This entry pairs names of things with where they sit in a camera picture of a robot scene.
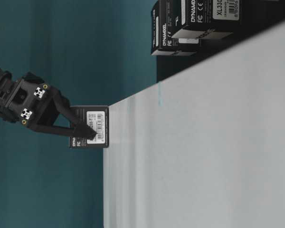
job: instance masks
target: white surface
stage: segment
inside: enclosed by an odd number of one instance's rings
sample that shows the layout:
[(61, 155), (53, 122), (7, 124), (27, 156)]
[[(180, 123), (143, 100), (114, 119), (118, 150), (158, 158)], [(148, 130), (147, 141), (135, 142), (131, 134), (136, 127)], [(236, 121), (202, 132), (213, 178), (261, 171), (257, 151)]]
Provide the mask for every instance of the white surface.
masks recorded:
[(285, 228), (285, 24), (110, 107), (105, 228)]

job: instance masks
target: box label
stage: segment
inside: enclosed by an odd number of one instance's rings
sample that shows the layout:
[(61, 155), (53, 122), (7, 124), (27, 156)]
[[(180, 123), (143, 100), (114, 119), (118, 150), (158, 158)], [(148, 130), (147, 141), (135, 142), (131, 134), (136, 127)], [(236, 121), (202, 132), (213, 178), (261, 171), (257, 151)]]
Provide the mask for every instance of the box label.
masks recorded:
[(213, 0), (213, 19), (239, 20), (239, 0)]
[(93, 140), (87, 140), (87, 144), (105, 143), (105, 112), (87, 112), (86, 123), (97, 132), (97, 136)]
[(186, 23), (186, 0), (181, 0), (181, 25)]
[(158, 47), (158, 45), (159, 45), (159, 39), (160, 39), (160, 37), (159, 37), (159, 33), (160, 33), (160, 25), (159, 25), (159, 18), (158, 17), (156, 17), (156, 46)]

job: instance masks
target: barcode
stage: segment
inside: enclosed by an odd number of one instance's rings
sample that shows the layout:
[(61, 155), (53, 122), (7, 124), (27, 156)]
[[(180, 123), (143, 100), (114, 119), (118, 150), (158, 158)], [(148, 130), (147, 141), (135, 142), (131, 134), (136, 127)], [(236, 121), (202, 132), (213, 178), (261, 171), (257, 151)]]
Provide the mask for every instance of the barcode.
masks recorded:
[(103, 115), (102, 114), (97, 114), (97, 139), (103, 140), (104, 138), (104, 132), (103, 132)]
[(231, 14), (238, 13), (237, 3), (238, 3), (238, 1), (235, 2), (235, 0), (229, 0), (229, 13), (231, 13)]

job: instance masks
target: dynamixel box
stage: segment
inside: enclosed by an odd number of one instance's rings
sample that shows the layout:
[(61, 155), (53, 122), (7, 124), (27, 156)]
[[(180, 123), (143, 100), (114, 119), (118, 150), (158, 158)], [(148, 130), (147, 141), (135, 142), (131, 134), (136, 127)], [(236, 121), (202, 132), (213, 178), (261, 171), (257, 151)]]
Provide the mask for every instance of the dynamixel box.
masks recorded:
[(152, 49), (154, 56), (190, 56), (200, 48), (198, 39), (172, 38), (172, 5), (159, 0), (152, 12)]
[(239, 30), (242, 0), (169, 0), (173, 38), (221, 39)]
[(72, 106), (71, 110), (97, 132), (93, 140), (79, 137), (69, 138), (70, 148), (107, 148), (109, 147), (109, 107)]

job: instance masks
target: teal wall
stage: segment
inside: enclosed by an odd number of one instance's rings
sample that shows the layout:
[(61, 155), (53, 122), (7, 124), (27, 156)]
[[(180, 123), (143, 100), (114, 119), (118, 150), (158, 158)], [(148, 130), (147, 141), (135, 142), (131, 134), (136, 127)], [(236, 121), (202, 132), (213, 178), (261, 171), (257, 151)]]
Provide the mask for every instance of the teal wall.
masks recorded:
[[(43, 77), (73, 105), (113, 104), (156, 82), (154, 2), (0, 0), (0, 66)], [(102, 150), (0, 120), (0, 228), (102, 226)]]

